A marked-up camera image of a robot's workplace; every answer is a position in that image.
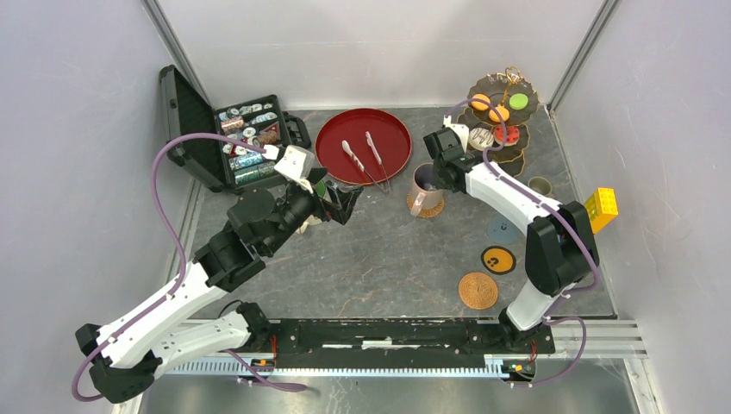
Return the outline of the white sprinkled donut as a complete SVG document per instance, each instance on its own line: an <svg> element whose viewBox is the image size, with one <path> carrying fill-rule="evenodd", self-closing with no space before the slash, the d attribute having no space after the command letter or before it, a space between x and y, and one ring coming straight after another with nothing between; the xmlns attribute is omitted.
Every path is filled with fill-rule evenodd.
<svg viewBox="0 0 731 414"><path fill-rule="evenodd" d="M474 150L484 151L488 147L492 147L495 142L494 133L486 128L471 129L468 135L468 144Z"/></svg>

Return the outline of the pink beige mug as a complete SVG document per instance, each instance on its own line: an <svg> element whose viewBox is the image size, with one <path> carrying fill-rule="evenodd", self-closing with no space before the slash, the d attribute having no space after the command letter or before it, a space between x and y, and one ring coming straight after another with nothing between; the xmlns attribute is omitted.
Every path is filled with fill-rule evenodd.
<svg viewBox="0 0 731 414"><path fill-rule="evenodd" d="M438 189L434 183L433 168L432 163L425 163L415 169L409 190L415 204L409 213L417 214L421 209L433 208L444 198L443 190Z"/></svg>

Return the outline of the woven coaster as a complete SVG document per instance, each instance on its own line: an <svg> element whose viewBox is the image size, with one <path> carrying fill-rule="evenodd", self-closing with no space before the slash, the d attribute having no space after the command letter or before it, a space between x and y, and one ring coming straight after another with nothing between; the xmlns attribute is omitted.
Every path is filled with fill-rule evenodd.
<svg viewBox="0 0 731 414"><path fill-rule="evenodd" d="M407 203L408 209L412 210L412 207L414 206L415 201L411 197L410 194L408 194L406 197L406 203ZM418 218L429 219L429 218L438 216L443 211L444 207L445 207L445 199L442 198L435 207L430 208L430 209L421 209L417 214L410 213L410 215L414 216L414 217L418 217Z"/></svg>
<svg viewBox="0 0 731 414"><path fill-rule="evenodd" d="M464 275L458 284L459 298L470 309L482 311L497 303L497 282L488 274L473 272Z"/></svg>

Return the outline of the orange macaron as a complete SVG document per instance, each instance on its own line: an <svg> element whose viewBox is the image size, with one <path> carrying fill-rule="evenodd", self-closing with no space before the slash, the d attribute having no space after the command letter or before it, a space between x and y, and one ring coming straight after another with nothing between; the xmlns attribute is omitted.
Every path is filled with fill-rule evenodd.
<svg viewBox="0 0 731 414"><path fill-rule="evenodd" d="M487 111L491 109L490 98L482 93L474 94L469 104L476 111Z"/></svg>
<svg viewBox="0 0 731 414"><path fill-rule="evenodd" d="M499 104L494 109L490 110L488 117L492 122L505 122L507 123L510 118L509 110L503 105Z"/></svg>

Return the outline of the blue round coaster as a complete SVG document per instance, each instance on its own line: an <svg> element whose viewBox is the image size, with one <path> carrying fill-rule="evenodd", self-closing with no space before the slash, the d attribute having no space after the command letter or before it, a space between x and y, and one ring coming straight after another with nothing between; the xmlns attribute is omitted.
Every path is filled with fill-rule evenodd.
<svg viewBox="0 0 731 414"><path fill-rule="evenodd" d="M509 245L523 237L523 233L505 216L496 215L488 224L489 238L501 245Z"/></svg>

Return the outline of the small grey-green cup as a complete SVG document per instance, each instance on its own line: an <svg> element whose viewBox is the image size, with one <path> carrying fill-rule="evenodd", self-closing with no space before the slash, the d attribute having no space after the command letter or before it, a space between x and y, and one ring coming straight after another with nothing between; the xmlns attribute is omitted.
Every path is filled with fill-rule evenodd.
<svg viewBox="0 0 731 414"><path fill-rule="evenodd" d="M553 197L553 186L551 182L546 178L540 176L532 177L528 181L528 187L544 197Z"/></svg>

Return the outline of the green macaron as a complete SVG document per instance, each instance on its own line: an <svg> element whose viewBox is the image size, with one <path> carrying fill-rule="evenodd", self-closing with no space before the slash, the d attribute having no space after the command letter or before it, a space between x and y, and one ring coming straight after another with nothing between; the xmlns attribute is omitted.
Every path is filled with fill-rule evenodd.
<svg viewBox="0 0 731 414"><path fill-rule="evenodd" d="M515 93L509 98L509 107L512 110L524 110L528 107L529 97L523 93Z"/></svg>

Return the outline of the black yellow round coaster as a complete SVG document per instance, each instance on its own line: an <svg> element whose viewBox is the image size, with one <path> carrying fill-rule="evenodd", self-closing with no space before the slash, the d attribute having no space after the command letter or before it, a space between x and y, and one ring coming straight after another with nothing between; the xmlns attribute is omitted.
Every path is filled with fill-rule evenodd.
<svg viewBox="0 0 731 414"><path fill-rule="evenodd" d="M515 255L507 248L489 246L481 254L483 266L495 275L511 273L516 267Z"/></svg>

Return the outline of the green mug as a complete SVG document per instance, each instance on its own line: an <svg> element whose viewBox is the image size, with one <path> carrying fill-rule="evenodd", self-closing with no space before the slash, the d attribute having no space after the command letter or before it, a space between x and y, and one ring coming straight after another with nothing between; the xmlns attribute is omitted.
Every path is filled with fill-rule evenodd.
<svg viewBox="0 0 731 414"><path fill-rule="evenodd" d="M318 196L319 196L320 198L324 198L324 197L325 197L325 195L326 195L326 191L327 191L327 190L326 190L326 186L325 186L325 184L324 184L324 182L323 182L323 181L319 181L319 182L318 182L318 183L317 183L317 184L315 185L314 189L315 189L315 192L316 192L316 194L317 194L317 195L318 195ZM302 225L301 225L301 226L300 226L300 227L299 227L299 228L297 229L296 233L297 233L297 234L300 234L300 235L301 235L301 234L303 234L303 233L304 233L304 232L306 231L306 229L307 229L308 227L311 227L311 226L316 226L316 225L318 225L318 224L320 224L320 223L322 223L322 220L321 220L321 219L319 219L319 218L317 218L317 217L315 217L315 216L309 216L309 217L308 217L308 218L307 218L307 219L306 219L306 220L305 220L305 221L303 222L303 224L302 224Z"/></svg>

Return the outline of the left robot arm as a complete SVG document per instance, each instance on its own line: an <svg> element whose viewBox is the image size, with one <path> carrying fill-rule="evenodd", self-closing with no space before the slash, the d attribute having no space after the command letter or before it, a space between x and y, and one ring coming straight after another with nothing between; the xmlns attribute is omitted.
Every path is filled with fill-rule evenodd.
<svg viewBox="0 0 731 414"><path fill-rule="evenodd" d="M167 285L112 323L87 323L76 333L85 356L81 370L98 398L126 402L173 368L208 354L246 347L264 349L271 325L255 303L239 304L217 319L185 330L179 325L262 272L271 258L310 217L345 224L363 189L325 184L327 195L286 186L243 194L228 209L223 229L198 249Z"/></svg>

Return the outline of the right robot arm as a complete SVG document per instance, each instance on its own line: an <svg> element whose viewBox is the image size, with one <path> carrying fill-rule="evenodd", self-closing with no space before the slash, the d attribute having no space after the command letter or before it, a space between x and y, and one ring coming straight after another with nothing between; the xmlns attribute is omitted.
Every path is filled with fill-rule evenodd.
<svg viewBox="0 0 731 414"><path fill-rule="evenodd" d="M500 314L497 338L509 352L523 350L532 329L547 321L558 300L580 292L579 283L601 279L589 214L579 202L547 198L507 174L487 152L467 150L467 137L443 128L424 137L435 185L488 204L525 236L527 282Z"/></svg>

